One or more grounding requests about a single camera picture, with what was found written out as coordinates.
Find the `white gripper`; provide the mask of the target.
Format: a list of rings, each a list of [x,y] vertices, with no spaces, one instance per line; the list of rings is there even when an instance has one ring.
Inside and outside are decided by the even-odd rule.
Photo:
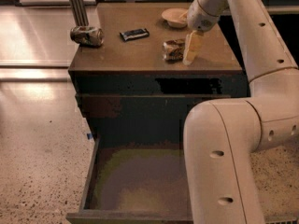
[[[202,47],[204,33],[210,31],[218,22],[219,14],[213,14],[204,8],[199,0],[194,0],[189,9],[179,16],[180,20],[186,20],[188,27],[192,30],[186,35],[183,63],[190,65]]]

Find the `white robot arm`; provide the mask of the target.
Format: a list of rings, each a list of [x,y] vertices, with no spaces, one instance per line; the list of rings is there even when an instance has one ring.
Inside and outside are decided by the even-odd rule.
[[[203,102],[185,120],[192,219],[194,224],[265,224],[250,155],[297,143],[299,68],[261,0],[194,0],[188,25],[206,32],[225,9],[233,18],[250,95]]]

